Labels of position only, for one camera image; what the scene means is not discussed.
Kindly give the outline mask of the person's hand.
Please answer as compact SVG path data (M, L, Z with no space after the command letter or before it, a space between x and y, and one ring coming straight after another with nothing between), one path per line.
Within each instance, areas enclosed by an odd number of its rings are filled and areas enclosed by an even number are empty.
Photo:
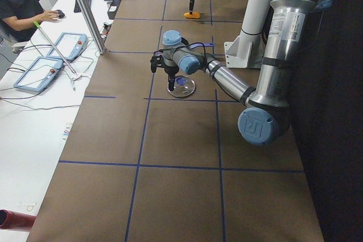
M58 19L60 19L60 15L58 11L44 11L42 14L38 17L38 22L56 22Z

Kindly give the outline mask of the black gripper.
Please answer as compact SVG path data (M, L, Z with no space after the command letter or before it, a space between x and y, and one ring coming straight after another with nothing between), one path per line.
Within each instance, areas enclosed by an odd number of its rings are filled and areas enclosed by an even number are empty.
M168 90L175 88L175 75L178 73L178 66L167 66L165 72L168 75Z

